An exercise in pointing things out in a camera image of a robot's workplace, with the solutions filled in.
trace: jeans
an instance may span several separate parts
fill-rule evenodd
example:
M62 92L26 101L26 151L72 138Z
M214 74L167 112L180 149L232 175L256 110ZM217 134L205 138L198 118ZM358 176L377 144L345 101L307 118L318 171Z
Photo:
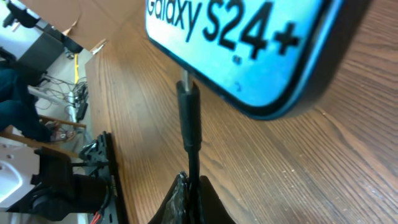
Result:
M50 141L52 132L39 122L27 85L15 70L0 68L0 131L9 125L22 131L27 138Z

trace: floor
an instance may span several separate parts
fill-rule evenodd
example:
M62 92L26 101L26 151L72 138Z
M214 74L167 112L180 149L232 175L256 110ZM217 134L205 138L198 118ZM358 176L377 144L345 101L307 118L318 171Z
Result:
M78 73L79 73L79 79L84 81L86 77L86 71L85 71L85 64L87 61L89 61L90 58L92 58L92 54L87 51L83 50L79 56L78 56ZM61 54L59 58L50 66L50 68L47 70L49 76L57 78L59 80L63 80L65 82L71 82L73 83L75 80L75 61L67 59L65 54ZM51 88L57 91L62 91L64 93L68 93L68 85L66 84L61 84L61 85L56 85L53 83L46 83L42 87L45 88ZM46 115L46 116L51 116L54 118L58 119L67 119L69 117L69 114L67 113L67 108L64 106L56 105L56 104L51 104L49 101L40 99L38 102L36 102L36 108L37 112L41 115ZM87 133L88 135L93 138L93 132L92 132L92 124L91 124L91 116L90 116L90 107L87 108L85 118L80 121L80 123L86 124L87 125ZM14 142L8 139L3 139L0 138L0 142L3 144L13 144L13 145L21 145L19 142ZM84 146L87 143L87 141L84 140L82 134L78 134L72 141L67 142L61 147L63 149L69 150L69 151L74 151L78 152L82 146ZM82 168L76 168L74 170L74 173L80 173L83 174L84 170ZM38 216L30 216L27 214L14 214L16 217L12 217L11 213L3 213L0 212L0 220L5 220L5 223L13 222L11 220L18 220L19 223L28 223L28 224L47 224L47 223L52 223L48 222L47 220L40 218ZM87 223L87 218L86 215L81 214L77 215L76 214L69 214L62 222L57 222L57 223Z

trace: yellow strip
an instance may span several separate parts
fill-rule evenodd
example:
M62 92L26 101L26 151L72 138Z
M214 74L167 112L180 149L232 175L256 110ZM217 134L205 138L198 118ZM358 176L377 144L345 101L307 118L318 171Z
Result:
M79 54L75 54L75 84L79 81L79 63L78 63Z

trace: cardboard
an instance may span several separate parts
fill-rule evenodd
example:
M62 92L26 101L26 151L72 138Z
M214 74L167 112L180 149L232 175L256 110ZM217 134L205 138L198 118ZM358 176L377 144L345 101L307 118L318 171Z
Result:
M91 50L108 40L144 0L21 0L43 20Z

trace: wooden table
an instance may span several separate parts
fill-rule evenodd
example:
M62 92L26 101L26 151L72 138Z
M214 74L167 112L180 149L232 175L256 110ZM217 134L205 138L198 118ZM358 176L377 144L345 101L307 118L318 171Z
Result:
M201 174L238 223L397 223L398 3L376 1L313 110L253 121L203 85ZM144 3L86 65L95 134L117 149L130 223L188 169L180 67L144 31Z

